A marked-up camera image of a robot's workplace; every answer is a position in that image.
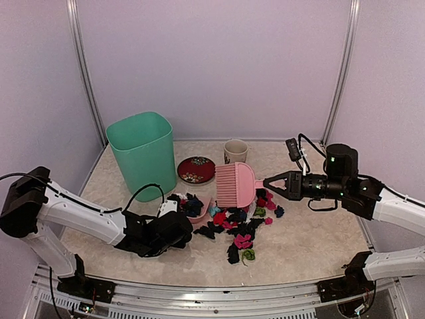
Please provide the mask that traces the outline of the left aluminium corner post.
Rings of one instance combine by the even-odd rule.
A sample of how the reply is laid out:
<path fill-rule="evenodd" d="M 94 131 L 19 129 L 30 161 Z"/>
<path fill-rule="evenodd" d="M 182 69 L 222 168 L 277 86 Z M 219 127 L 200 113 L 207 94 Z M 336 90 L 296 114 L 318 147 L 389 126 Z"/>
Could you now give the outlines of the left aluminium corner post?
<path fill-rule="evenodd" d="M 68 12 L 68 20 L 70 23 L 71 35 L 74 43 L 74 50 L 76 53 L 77 65 L 80 71 L 80 77 L 84 87 L 84 92 L 88 102 L 89 111 L 94 122 L 95 131 L 99 139 L 100 145 L 105 148 L 108 145 L 106 137 L 106 129 L 98 109 L 86 55 L 84 52 L 84 41 L 82 38 L 82 31 L 80 27 L 78 4 L 76 0 L 67 0 L 66 8 Z"/>

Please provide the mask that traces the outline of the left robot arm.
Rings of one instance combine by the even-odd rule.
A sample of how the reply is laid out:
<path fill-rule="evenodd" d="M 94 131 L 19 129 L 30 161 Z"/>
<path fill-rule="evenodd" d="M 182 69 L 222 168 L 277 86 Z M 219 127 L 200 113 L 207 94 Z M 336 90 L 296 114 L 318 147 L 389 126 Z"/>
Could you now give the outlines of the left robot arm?
<path fill-rule="evenodd" d="M 28 173 L 10 173 L 16 180 L 9 187 L 1 210 L 1 230 L 21 239 L 52 269 L 61 282 L 80 296 L 93 289 L 84 263 L 54 234 L 56 223 L 91 235 L 116 249 L 139 257 L 156 257 L 168 248 L 185 248 L 193 226 L 177 209 L 163 200 L 156 215 L 137 215 L 127 207 L 106 209 L 68 192 L 50 178 L 46 167 Z"/>

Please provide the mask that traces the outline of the red floral round plate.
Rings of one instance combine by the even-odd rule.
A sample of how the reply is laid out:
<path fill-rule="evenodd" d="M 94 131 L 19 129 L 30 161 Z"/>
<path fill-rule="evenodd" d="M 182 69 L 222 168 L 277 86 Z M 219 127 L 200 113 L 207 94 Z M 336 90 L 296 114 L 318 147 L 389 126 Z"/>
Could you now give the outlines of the red floral round plate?
<path fill-rule="evenodd" d="M 209 182 L 215 174 L 215 163 L 203 156 L 184 159 L 177 167 L 177 175 L 190 184 Z"/>

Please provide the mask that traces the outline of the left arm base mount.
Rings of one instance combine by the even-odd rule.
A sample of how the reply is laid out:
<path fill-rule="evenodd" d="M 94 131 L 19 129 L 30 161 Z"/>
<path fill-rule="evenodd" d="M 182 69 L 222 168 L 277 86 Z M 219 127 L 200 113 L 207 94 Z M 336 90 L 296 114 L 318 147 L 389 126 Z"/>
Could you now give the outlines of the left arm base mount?
<path fill-rule="evenodd" d="M 91 300 L 92 302 L 103 302 L 110 304 L 116 284 L 112 281 L 91 278 L 85 275 L 84 262 L 74 255 L 76 262 L 75 271 L 70 277 L 59 277 L 57 290 L 72 296 Z"/>

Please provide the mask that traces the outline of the beige printed cup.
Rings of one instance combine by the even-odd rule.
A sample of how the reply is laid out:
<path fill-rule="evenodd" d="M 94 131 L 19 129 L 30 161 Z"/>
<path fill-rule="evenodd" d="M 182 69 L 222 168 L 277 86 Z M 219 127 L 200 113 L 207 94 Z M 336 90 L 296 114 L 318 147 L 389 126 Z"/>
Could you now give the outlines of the beige printed cup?
<path fill-rule="evenodd" d="M 239 139 L 231 139 L 224 144 L 224 163 L 245 162 L 248 154 L 248 144 Z"/>

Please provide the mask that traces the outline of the aluminium corner post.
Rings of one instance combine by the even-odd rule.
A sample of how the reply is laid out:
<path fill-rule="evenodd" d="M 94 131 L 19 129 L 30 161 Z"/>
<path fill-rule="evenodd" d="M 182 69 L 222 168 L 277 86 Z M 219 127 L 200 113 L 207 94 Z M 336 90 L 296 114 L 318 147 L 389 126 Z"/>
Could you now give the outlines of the aluminium corner post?
<path fill-rule="evenodd" d="M 84 87 L 84 92 L 88 102 L 89 111 L 94 122 L 95 131 L 99 139 L 100 145 L 105 148 L 108 145 L 106 137 L 106 129 L 98 109 L 86 55 L 84 52 L 84 41 L 82 38 L 82 31 L 80 27 L 78 4 L 76 0 L 67 0 L 66 8 L 68 12 L 68 20 L 70 23 L 71 35 L 74 43 L 74 50 L 76 53 L 77 65 L 80 71 L 80 77 Z"/>
<path fill-rule="evenodd" d="M 325 146 L 329 143 L 333 128 L 336 123 L 337 114 L 341 105 L 341 99 L 343 97 L 345 83 L 347 81 L 349 67 L 351 63 L 351 57 L 353 49 L 355 47 L 355 38 L 357 34 L 357 25 L 359 20 L 361 2 L 359 0 L 352 0 L 349 9 L 349 18 L 347 23 L 347 31 L 345 40 L 343 43 L 343 52 L 341 56 L 341 63 L 337 74 L 337 81 L 335 90 L 331 100 L 331 108 L 325 124 L 325 129 L 321 137 L 321 145 Z"/>

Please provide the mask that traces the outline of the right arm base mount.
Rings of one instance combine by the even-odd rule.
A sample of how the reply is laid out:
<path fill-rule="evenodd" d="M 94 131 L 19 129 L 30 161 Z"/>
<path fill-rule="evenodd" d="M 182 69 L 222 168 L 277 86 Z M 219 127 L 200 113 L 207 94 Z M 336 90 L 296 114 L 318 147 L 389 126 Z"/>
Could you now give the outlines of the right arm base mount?
<path fill-rule="evenodd" d="M 370 251 L 357 253 L 346 265 L 343 276 L 319 281 L 317 289 L 321 302 L 349 298 L 374 290 L 375 281 L 367 279 L 363 271 L 366 259 L 371 254 Z"/>

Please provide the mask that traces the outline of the pink hand brush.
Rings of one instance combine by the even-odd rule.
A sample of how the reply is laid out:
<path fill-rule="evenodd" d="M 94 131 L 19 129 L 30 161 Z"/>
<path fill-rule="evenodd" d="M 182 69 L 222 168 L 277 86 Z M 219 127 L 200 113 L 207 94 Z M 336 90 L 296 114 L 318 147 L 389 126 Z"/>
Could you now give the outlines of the pink hand brush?
<path fill-rule="evenodd" d="M 257 179 L 246 163 L 235 162 L 215 167 L 216 202 L 219 207 L 243 208 L 249 206 L 258 189 L 265 189 L 264 179 Z"/>

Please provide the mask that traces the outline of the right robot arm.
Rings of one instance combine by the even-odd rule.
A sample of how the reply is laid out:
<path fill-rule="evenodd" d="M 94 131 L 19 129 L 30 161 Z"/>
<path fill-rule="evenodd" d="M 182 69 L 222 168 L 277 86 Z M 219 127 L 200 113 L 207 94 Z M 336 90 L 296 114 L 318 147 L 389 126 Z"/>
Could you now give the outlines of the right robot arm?
<path fill-rule="evenodd" d="M 325 151 L 325 174 L 287 171 L 255 183 L 290 200 L 332 199 L 366 220 L 397 225 L 424 234 L 424 203 L 401 195 L 374 177 L 358 171 L 358 152 L 345 144 Z M 339 281 L 340 290 L 355 294 L 366 281 L 424 274 L 424 247 L 389 253 L 357 253 Z"/>

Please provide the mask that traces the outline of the pink dustpan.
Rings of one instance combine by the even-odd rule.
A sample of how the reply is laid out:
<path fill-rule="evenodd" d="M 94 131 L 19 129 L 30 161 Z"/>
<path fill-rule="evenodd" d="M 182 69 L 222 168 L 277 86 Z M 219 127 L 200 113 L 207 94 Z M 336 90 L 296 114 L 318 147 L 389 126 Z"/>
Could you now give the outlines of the pink dustpan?
<path fill-rule="evenodd" d="M 179 211 L 186 216 L 191 223 L 198 223 L 207 214 L 211 203 L 211 196 L 197 195 L 192 193 L 180 194 Z"/>

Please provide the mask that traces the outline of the aluminium front rail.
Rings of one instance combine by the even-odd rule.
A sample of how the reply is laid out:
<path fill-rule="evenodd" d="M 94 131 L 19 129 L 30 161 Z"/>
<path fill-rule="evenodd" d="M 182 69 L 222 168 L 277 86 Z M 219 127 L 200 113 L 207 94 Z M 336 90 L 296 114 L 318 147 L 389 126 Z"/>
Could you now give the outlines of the aluminium front rail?
<path fill-rule="evenodd" d="M 399 282 L 360 295 L 323 298 L 315 282 L 183 287 L 115 280 L 108 302 L 71 296 L 39 266 L 20 318 L 408 318 Z"/>

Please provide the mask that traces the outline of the pile of paper scraps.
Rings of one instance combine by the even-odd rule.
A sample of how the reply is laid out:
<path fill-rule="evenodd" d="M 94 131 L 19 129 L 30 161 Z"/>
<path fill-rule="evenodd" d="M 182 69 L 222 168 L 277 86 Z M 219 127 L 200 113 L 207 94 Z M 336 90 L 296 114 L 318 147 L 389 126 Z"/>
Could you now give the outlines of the pile of paper scraps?
<path fill-rule="evenodd" d="M 186 193 L 173 193 L 167 199 L 177 201 L 179 205 L 180 194 Z M 254 202 L 247 207 L 221 208 L 216 203 L 210 205 L 207 214 L 212 219 L 207 221 L 206 225 L 196 228 L 193 232 L 211 240 L 215 239 L 215 235 L 221 233 L 233 236 L 232 244 L 226 251 L 227 261 L 231 265 L 242 262 L 243 250 L 253 249 L 258 227 L 273 223 L 274 219 L 267 216 L 267 212 L 272 212 L 276 218 L 281 218 L 285 214 L 285 209 L 280 205 L 276 205 L 272 198 L 273 195 L 269 191 L 259 189 L 256 191 Z"/>

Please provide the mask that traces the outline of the green paper scrap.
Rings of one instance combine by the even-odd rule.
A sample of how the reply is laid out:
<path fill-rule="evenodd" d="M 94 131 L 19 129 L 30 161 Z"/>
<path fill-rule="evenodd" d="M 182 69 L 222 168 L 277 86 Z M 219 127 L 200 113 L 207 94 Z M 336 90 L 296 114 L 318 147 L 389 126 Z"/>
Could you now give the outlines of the green paper scrap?
<path fill-rule="evenodd" d="M 254 249 L 243 250 L 241 261 L 244 266 L 247 266 L 246 261 L 254 261 L 255 259 L 256 259 L 256 253 Z"/>

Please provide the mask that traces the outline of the mint green waste bin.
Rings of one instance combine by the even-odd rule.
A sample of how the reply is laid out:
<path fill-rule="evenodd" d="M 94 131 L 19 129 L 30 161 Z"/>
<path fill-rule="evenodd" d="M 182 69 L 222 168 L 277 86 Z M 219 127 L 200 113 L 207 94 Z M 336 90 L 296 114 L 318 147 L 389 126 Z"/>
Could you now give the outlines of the mint green waste bin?
<path fill-rule="evenodd" d="M 173 127 L 166 118 L 143 112 L 111 124 L 106 135 L 130 193 L 150 183 L 161 187 L 148 187 L 136 200 L 153 201 L 175 188 Z"/>

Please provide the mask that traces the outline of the right aluminium corner post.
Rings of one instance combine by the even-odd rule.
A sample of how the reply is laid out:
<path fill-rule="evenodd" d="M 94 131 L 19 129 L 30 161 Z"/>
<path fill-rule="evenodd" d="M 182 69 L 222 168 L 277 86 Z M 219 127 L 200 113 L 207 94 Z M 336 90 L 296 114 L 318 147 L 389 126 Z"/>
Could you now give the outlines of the right aluminium corner post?
<path fill-rule="evenodd" d="M 355 47 L 355 38 L 357 34 L 357 25 L 359 20 L 361 2 L 359 0 L 352 0 L 349 9 L 349 18 L 347 23 L 347 31 L 345 40 L 343 43 L 343 52 L 341 56 L 341 63 L 337 74 L 337 81 L 335 90 L 331 100 L 331 108 L 325 124 L 325 129 L 321 137 L 321 145 L 325 146 L 329 143 L 333 128 L 336 123 L 337 114 L 341 105 L 341 99 L 343 97 L 345 83 L 347 81 L 349 67 L 351 63 L 351 57 L 353 49 Z"/>

